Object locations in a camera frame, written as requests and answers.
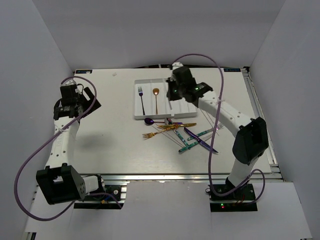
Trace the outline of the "gold spoon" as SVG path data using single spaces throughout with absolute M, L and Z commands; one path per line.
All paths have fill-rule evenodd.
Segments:
M 158 94 L 160 90 L 158 88 L 154 88 L 152 92 L 155 96 L 155 114 L 158 115 Z

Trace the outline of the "green handled silver spoon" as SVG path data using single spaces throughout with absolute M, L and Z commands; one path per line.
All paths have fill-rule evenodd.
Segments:
M 165 118 L 165 119 L 164 119 L 164 123 L 165 123 L 166 125 L 179 125 L 179 123 L 174 123 L 170 118 Z M 174 129 L 173 131 L 174 131 L 174 133 L 178 136 L 178 138 L 183 142 L 183 144 L 184 144 L 185 146 L 188 146 L 188 143 L 187 143 L 186 140 L 183 138 L 183 136 L 182 136 L 176 129 Z

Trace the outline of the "gold knife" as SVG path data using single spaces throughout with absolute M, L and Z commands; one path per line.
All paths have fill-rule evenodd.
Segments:
M 158 125 L 159 129 L 177 129 L 177 128 L 187 128 L 194 127 L 197 123 L 183 123 L 183 124 L 168 124 L 168 125 Z

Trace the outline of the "purple iridescent fork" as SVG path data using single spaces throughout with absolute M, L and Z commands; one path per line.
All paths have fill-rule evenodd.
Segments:
M 144 102 L 143 102 L 143 89 L 140 86 L 138 87 L 138 95 L 140 96 L 140 100 L 141 100 L 142 114 L 145 116 L 146 112 L 145 112 Z

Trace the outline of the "gold fork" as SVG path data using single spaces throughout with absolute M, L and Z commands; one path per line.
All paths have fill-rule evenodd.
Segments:
M 144 134 L 142 134 L 142 137 L 146 140 L 146 139 L 153 138 L 158 134 L 165 133 L 165 132 L 168 132 L 168 131 L 171 131 L 171 130 L 176 130 L 176 129 L 170 129 L 170 128 L 160 129 L 160 131 L 157 131 L 157 132 L 144 133 Z

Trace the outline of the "green handled silver knife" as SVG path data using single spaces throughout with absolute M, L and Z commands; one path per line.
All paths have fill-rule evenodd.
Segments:
M 191 144 L 188 144 L 188 146 L 184 146 L 183 148 L 179 149 L 178 153 L 181 154 L 181 153 L 183 153 L 183 152 L 185 152 L 187 150 L 190 150 L 191 148 L 193 148 L 196 145 L 200 145 L 200 144 L 198 144 L 198 142 L 195 140 L 195 142 L 193 142 Z

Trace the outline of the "green handled silver fork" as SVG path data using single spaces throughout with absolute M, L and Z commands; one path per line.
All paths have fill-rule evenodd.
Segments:
M 223 125 L 222 123 L 219 123 L 219 124 L 217 125 L 217 127 L 216 127 L 216 130 L 220 130 L 220 129 L 222 129 L 223 127 L 224 127 L 224 125 Z M 202 131 L 202 132 L 196 134 L 196 136 L 197 136 L 197 137 L 200 137 L 200 136 L 206 135 L 206 134 L 211 133 L 211 132 L 213 132 L 213 129 L 212 129 L 212 128 L 207 129 L 207 130 L 205 130 L 205 131 Z M 194 137 L 193 137 L 193 136 L 190 136 L 187 140 L 190 141 L 190 140 L 192 140 L 192 139 L 194 139 Z

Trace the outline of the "purple iridescent knife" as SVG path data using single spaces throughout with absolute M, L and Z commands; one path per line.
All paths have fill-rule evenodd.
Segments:
M 207 144 L 205 141 L 203 141 L 199 136 L 196 136 L 193 132 L 191 132 L 188 128 L 184 128 L 184 131 L 190 136 L 193 137 L 199 145 L 207 149 L 209 152 L 212 151 L 215 154 L 218 154 L 219 152 L 215 150 L 214 148 L 211 148 L 209 144 Z

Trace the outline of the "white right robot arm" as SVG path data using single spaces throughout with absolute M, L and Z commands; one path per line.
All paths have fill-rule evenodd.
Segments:
M 232 153 L 235 160 L 225 181 L 225 192 L 218 193 L 212 185 L 210 190 L 219 197 L 238 199 L 244 193 L 243 185 L 255 172 L 254 165 L 269 147 L 266 121 L 261 117 L 251 118 L 241 113 L 225 102 L 222 94 L 217 94 L 211 86 L 204 82 L 197 83 L 187 66 L 175 62 L 170 68 L 171 77 L 167 79 L 168 100 L 185 99 L 211 114 L 217 123 L 222 123 L 233 135 Z

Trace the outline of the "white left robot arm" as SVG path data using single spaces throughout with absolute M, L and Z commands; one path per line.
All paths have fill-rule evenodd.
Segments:
M 36 181 L 50 205 L 81 201 L 88 194 L 99 200 L 106 193 L 102 177 L 82 177 L 72 162 L 81 114 L 87 116 L 101 104 L 94 100 L 88 87 L 79 90 L 74 80 L 63 83 L 60 93 L 61 99 L 53 107 L 54 132 L 58 136 L 53 140 L 45 168 L 36 173 Z

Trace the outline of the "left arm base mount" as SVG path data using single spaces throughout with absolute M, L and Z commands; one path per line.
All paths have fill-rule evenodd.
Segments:
M 125 203 L 127 193 L 127 182 L 107 182 L 105 191 L 113 196 L 116 201 L 109 195 L 86 195 L 84 200 L 76 201 L 73 205 L 74 209 L 79 210 L 119 210 Z

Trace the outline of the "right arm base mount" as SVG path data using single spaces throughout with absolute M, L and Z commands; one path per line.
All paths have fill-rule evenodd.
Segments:
M 254 202 L 256 194 L 251 183 L 237 189 L 227 196 L 215 195 L 210 187 L 205 189 L 209 196 L 210 211 L 212 213 L 233 213 L 233 212 L 257 212 L 257 203 Z

